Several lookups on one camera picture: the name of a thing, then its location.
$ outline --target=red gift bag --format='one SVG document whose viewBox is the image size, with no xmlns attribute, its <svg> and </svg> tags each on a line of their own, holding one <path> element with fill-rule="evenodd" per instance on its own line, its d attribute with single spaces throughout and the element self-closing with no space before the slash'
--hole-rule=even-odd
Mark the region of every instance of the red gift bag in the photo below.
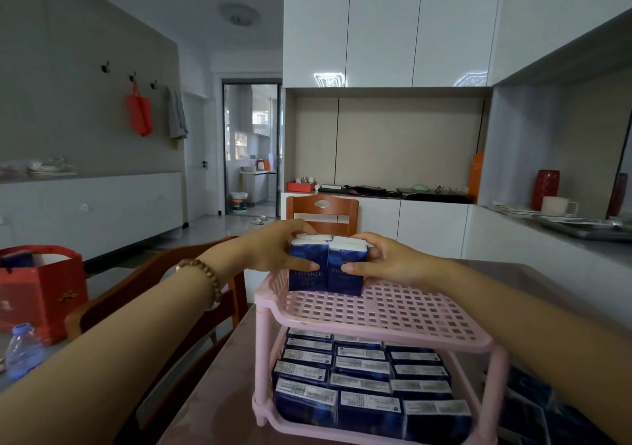
<svg viewBox="0 0 632 445">
<path fill-rule="evenodd" d="M 36 267 L 0 267 L 0 330 L 30 322 L 47 344 L 66 338 L 68 313 L 88 301 L 81 255 L 56 245 L 23 245 L 0 256 L 28 250 Z"/>
<path fill-rule="evenodd" d="M 147 137 L 154 131 L 152 121 L 152 101 L 140 95 L 138 84 L 133 81 L 132 93 L 125 98 L 127 108 L 130 111 L 131 124 L 140 137 Z"/>
</svg>

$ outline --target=chair backrest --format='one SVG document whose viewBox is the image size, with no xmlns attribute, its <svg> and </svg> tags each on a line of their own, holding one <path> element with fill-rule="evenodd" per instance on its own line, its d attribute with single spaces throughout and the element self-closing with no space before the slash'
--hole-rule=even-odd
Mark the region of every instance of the chair backrest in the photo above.
<svg viewBox="0 0 632 445">
<path fill-rule="evenodd" d="M 162 276 L 183 258 L 195 258 L 205 250 L 233 239 L 235 236 L 225 237 L 211 243 L 179 247 L 169 249 L 156 254 L 150 260 L 140 265 L 127 278 L 109 289 L 100 297 L 88 301 L 78 307 L 66 318 L 66 330 L 68 337 L 73 340 L 85 333 L 100 321 L 120 309 L 122 306 L 134 300 L 136 297 L 151 289 L 162 280 Z M 228 282 L 228 290 L 224 292 L 220 304 L 213 310 L 205 312 L 196 322 L 191 331 L 182 340 L 170 359 L 162 367 L 147 388 L 145 394 L 138 401 L 134 412 L 131 414 L 123 428 L 120 430 L 116 444 L 138 443 L 149 445 L 156 443 L 166 430 L 171 420 L 178 413 L 186 398 L 193 391 L 197 382 L 208 369 L 210 362 L 224 346 L 228 336 L 220 339 L 213 347 L 203 354 L 185 373 L 185 375 L 168 391 L 166 398 L 155 409 L 149 420 L 141 427 L 136 418 L 136 411 L 149 393 L 161 381 L 162 377 L 203 337 L 215 329 L 220 323 L 232 317 L 233 329 L 248 312 L 246 299 L 246 284 L 243 273 L 234 276 Z"/>
<path fill-rule="evenodd" d="M 294 214 L 323 214 L 327 216 L 349 216 L 349 223 L 307 221 L 316 232 L 350 237 L 358 230 L 359 201 L 333 195 L 289 196 L 286 201 L 287 218 Z"/>
</svg>

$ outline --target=rack leg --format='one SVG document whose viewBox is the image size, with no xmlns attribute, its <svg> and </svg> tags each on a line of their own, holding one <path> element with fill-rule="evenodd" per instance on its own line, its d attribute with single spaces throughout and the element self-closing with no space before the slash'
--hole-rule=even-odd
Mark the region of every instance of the rack leg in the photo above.
<svg viewBox="0 0 632 445">
<path fill-rule="evenodd" d="M 269 308 L 257 308 L 257 331 L 255 333 L 255 402 L 264 405 L 269 397 L 270 347 L 273 314 Z M 257 417 L 257 425 L 263 427 L 265 417 Z"/>
<path fill-rule="evenodd" d="M 496 443 L 496 428 L 509 376 L 511 355 L 500 344 L 492 349 L 477 433 L 483 443 Z"/>
</svg>

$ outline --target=pink shelf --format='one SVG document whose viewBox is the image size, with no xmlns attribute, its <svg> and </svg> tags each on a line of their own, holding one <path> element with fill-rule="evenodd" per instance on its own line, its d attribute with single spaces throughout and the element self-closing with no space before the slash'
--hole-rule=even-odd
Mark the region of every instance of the pink shelf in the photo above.
<svg viewBox="0 0 632 445">
<path fill-rule="evenodd" d="M 468 401 L 476 427 L 468 445 L 493 445 L 510 366 L 510 355 L 463 309 L 443 295 L 423 293 L 386 281 L 366 282 L 361 297 L 328 292 L 288 292 L 288 271 L 269 274 L 255 292 L 257 349 L 252 406 L 257 424 L 282 433 L 358 445 L 403 445 L 412 442 L 287 422 L 279 416 L 270 387 L 271 369 L 279 356 L 286 328 L 274 345 L 274 318 L 284 327 L 352 335 L 438 349 L 453 377 L 453 388 Z M 482 403 L 454 352 L 491 353 Z"/>
</svg>

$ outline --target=gray towel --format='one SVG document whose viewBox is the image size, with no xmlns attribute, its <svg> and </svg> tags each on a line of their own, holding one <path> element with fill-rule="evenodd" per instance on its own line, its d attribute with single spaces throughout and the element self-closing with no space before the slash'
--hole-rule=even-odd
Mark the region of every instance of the gray towel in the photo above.
<svg viewBox="0 0 632 445">
<path fill-rule="evenodd" d="M 189 134 L 186 128 L 185 110 L 182 107 L 182 100 L 175 89 L 166 88 L 167 106 L 169 109 L 169 137 L 172 139 L 183 138 Z"/>
</svg>

